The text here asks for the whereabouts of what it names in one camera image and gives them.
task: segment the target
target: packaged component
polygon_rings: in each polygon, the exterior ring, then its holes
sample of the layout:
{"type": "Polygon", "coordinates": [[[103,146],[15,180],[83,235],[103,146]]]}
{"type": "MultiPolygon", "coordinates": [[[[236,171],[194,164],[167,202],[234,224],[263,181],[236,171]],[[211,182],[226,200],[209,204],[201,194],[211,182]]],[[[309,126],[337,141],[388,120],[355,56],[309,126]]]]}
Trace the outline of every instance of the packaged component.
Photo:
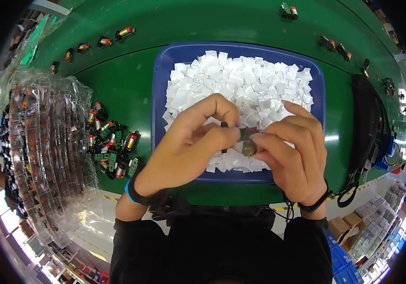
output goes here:
{"type": "Polygon", "coordinates": [[[92,90],[75,77],[16,71],[9,106],[10,163],[38,240],[65,247],[80,212],[98,212],[95,169],[86,154],[92,90]]]}

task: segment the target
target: black wrist strap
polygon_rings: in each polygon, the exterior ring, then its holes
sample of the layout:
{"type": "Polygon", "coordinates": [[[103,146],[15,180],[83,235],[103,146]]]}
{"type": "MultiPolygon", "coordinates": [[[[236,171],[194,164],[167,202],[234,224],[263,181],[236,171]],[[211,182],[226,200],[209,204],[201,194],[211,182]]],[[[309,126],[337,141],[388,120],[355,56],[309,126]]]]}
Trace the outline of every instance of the black wrist strap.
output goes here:
{"type": "Polygon", "coordinates": [[[132,201],[140,203],[144,206],[157,205],[164,199],[164,196],[166,196],[168,194],[168,189],[159,190],[158,192],[156,192],[150,196],[139,195],[135,191],[134,185],[135,185],[135,179],[137,178],[137,175],[141,172],[141,170],[144,168],[144,165],[142,165],[140,167],[141,168],[138,169],[138,171],[133,175],[132,179],[130,179],[130,181],[129,181],[129,185],[128,185],[129,196],[132,199],[132,201]]]}
{"type": "Polygon", "coordinates": [[[315,210],[317,210],[320,207],[321,204],[323,204],[323,202],[325,202],[326,198],[328,198],[332,194],[332,191],[329,190],[329,185],[327,184],[327,180],[324,179],[324,182],[326,183],[326,192],[323,194],[323,196],[321,196],[320,199],[317,202],[315,202],[314,205],[311,205],[311,206],[304,206],[301,203],[298,203],[297,206],[299,206],[299,208],[301,210],[304,210],[308,213],[314,212],[315,210]]]}

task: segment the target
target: green table surface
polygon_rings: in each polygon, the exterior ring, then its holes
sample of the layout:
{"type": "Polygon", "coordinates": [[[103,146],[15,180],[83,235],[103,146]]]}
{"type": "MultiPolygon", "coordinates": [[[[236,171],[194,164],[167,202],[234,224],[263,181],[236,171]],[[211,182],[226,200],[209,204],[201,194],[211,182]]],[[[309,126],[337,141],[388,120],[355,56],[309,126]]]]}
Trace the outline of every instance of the green table surface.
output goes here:
{"type": "MultiPolygon", "coordinates": [[[[281,2],[271,0],[64,0],[62,5],[72,8],[72,13],[41,43],[32,66],[49,70],[53,61],[60,61],[60,76],[75,75],[94,90],[94,100],[103,103],[111,120],[139,131],[141,139],[132,156],[147,161],[151,155],[153,64],[164,46],[188,41],[232,41],[307,56],[320,66],[325,77],[328,155],[324,175],[331,190],[338,192],[346,178],[353,138],[351,75],[360,73],[365,58],[370,60],[370,81],[382,97],[390,124],[396,125],[397,138],[406,146],[406,123],[399,110],[399,98],[386,96],[382,88],[383,80],[392,77],[396,87],[406,92],[406,66],[394,60],[393,54],[399,51],[384,26],[365,4],[358,2],[295,0],[288,4],[297,7],[299,19],[290,21],[278,15],[281,2]],[[115,31],[128,26],[136,29],[133,35],[112,46],[95,48],[101,35],[113,38],[115,31]],[[352,60],[347,62],[339,54],[321,48],[320,35],[342,42],[352,52],[352,60]],[[65,51],[81,42],[90,43],[91,48],[82,56],[74,54],[67,63],[65,51]]],[[[369,181],[384,173],[372,169],[362,178],[369,181]]],[[[98,177],[101,189],[124,191],[125,179],[110,180],[101,173],[98,177]]],[[[193,204],[283,201],[275,185],[192,182],[177,190],[193,204]]]]}

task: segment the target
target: blue tray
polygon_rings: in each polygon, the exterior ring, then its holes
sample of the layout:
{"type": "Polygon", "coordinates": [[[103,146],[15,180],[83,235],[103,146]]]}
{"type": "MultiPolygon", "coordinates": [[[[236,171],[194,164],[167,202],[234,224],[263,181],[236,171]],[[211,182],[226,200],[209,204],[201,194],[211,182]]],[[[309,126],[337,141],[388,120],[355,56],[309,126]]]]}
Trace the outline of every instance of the blue tray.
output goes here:
{"type": "MultiPolygon", "coordinates": [[[[170,80],[170,71],[174,70],[175,63],[190,64],[197,56],[205,54],[206,50],[227,52],[229,57],[263,57],[272,63],[283,62],[287,65],[296,64],[299,71],[308,67],[313,81],[309,86],[312,88],[314,105],[311,113],[323,125],[326,122],[326,93],[324,87],[323,72],[320,67],[310,58],[294,54],[288,51],[253,44],[234,42],[204,41],[170,44],[162,49],[154,62],[153,90],[151,95],[151,151],[154,151],[162,137],[165,135],[164,127],[167,123],[162,115],[166,111],[165,103],[167,81],[170,80]]],[[[216,169],[215,173],[204,172],[196,179],[200,182],[213,182],[224,184],[272,184],[274,183],[271,171],[242,173],[240,171],[227,171],[225,173],[216,169]]]]}

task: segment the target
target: blue plastic bin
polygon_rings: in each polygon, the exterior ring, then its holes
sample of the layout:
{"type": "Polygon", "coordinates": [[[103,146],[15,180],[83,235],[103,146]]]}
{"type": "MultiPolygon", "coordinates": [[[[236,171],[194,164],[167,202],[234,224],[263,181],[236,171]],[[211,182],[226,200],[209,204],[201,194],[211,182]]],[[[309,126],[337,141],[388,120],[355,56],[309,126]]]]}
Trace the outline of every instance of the blue plastic bin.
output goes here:
{"type": "MultiPolygon", "coordinates": [[[[287,65],[296,64],[301,71],[308,67],[313,81],[309,83],[312,88],[314,105],[311,113],[322,123],[325,129],[326,120],[326,93],[324,76],[320,67],[310,58],[288,51],[271,47],[242,44],[234,42],[206,41],[171,44],[162,49],[154,62],[153,89],[151,94],[151,151],[154,151],[162,137],[165,135],[164,127],[167,123],[162,115],[165,108],[167,81],[170,80],[170,71],[174,70],[175,63],[190,64],[197,56],[205,54],[206,50],[227,52],[229,57],[263,57],[272,63],[283,62],[287,65]]],[[[225,173],[216,169],[215,173],[204,172],[196,179],[200,182],[226,183],[226,184],[268,184],[274,183],[271,171],[242,173],[240,171],[227,171],[225,173]]]]}
{"type": "Polygon", "coordinates": [[[334,274],[334,280],[337,284],[363,284],[362,276],[357,271],[353,264],[350,264],[346,269],[334,274]]]}
{"type": "Polygon", "coordinates": [[[332,259],[332,271],[334,275],[340,273],[342,270],[345,270],[350,264],[353,264],[351,258],[347,253],[337,244],[331,250],[331,259],[332,259]]]}
{"type": "Polygon", "coordinates": [[[330,249],[339,245],[339,243],[332,237],[329,231],[326,231],[326,239],[330,249]]]}

